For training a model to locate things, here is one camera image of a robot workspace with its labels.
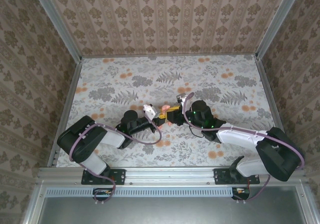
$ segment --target patterned wallpaper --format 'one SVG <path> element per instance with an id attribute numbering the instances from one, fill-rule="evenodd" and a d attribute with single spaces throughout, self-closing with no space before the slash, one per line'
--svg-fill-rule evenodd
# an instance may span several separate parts
<path id="1" fill-rule="evenodd" d="M 262 62 L 286 133 L 305 152 L 320 204 L 320 0 L 295 1 Z"/>
<path id="2" fill-rule="evenodd" d="M 83 56 L 254 53 L 282 0 L 53 0 Z"/>
<path id="3" fill-rule="evenodd" d="M 38 0 L 0 0 L 0 223 L 23 218 L 74 68 Z"/>

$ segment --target fern pattern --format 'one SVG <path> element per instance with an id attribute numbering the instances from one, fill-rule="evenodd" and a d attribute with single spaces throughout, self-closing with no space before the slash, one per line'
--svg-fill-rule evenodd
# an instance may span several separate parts
<path id="1" fill-rule="evenodd" d="M 173 106 L 176 96 L 183 92 L 194 92 L 188 108 L 192 102 L 204 100 L 213 115 L 232 125 L 254 130 L 268 130 L 274 125 L 252 55 L 119 57 L 114 61 L 108 58 L 108 63 L 103 60 L 83 60 L 68 127 L 85 115 L 97 123 L 115 127 L 127 110 L 135 110 L 142 117 L 143 105 L 153 104 L 156 109 Z M 222 78 L 226 72 L 235 75 Z M 320 110 L 319 102 L 315 102 L 310 107 L 314 113 Z M 162 140 L 155 145 L 132 142 L 119 150 L 101 144 L 95 151 L 111 167 L 229 166 L 239 155 L 250 154 L 249 150 L 236 145 L 198 138 L 186 125 L 166 123 L 161 133 Z M 133 137 L 154 143 L 159 134 L 147 129 Z M 310 148 L 315 152 L 314 144 Z M 0 163 L 10 158 L 0 153 Z M 57 166 L 76 167 L 77 164 L 70 162 L 68 155 L 61 151 Z"/>
<path id="2" fill-rule="evenodd" d="M 223 95 L 223 97 L 221 98 L 220 102 L 221 103 L 226 103 L 226 104 L 238 104 L 240 105 L 240 103 L 242 101 L 245 101 L 247 100 L 248 98 L 246 97 L 246 95 L 240 91 L 240 92 L 236 92 L 236 91 L 233 91 L 233 93 L 231 92 L 226 92 L 226 94 Z"/>

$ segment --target wall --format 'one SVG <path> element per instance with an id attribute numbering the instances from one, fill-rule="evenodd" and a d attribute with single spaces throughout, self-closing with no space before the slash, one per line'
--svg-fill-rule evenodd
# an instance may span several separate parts
<path id="1" fill-rule="evenodd" d="M 295 1 L 262 62 L 286 133 L 305 152 L 320 204 L 320 0 Z"/>
<path id="2" fill-rule="evenodd" d="M 23 218 L 74 68 L 38 0 L 0 0 L 0 223 Z"/>
<path id="3" fill-rule="evenodd" d="M 254 53 L 282 0 L 53 0 L 83 56 Z"/>

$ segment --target floral tablecloth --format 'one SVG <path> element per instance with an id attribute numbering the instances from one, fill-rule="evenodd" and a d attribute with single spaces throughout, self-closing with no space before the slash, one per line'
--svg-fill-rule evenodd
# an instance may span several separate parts
<path id="1" fill-rule="evenodd" d="M 84 115 L 116 126 L 127 110 L 140 116 L 144 104 L 173 106 L 176 95 L 194 92 L 212 114 L 239 127 L 268 130 L 274 125 L 253 55 L 90 58 L 82 60 L 68 127 Z M 250 151 L 191 134 L 187 125 L 164 124 L 156 145 L 132 143 L 119 150 L 100 144 L 95 150 L 111 167 L 185 167 L 230 165 Z M 150 130 L 136 135 L 154 142 Z M 76 167 L 61 150 L 57 167 Z"/>

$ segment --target metal grate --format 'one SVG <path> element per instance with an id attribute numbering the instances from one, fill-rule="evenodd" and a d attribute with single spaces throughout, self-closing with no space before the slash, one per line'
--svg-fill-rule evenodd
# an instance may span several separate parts
<path id="1" fill-rule="evenodd" d="M 92 187 L 50 187 L 46 198 L 93 197 Z M 231 187 L 118 187 L 114 197 L 232 197 Z"/>

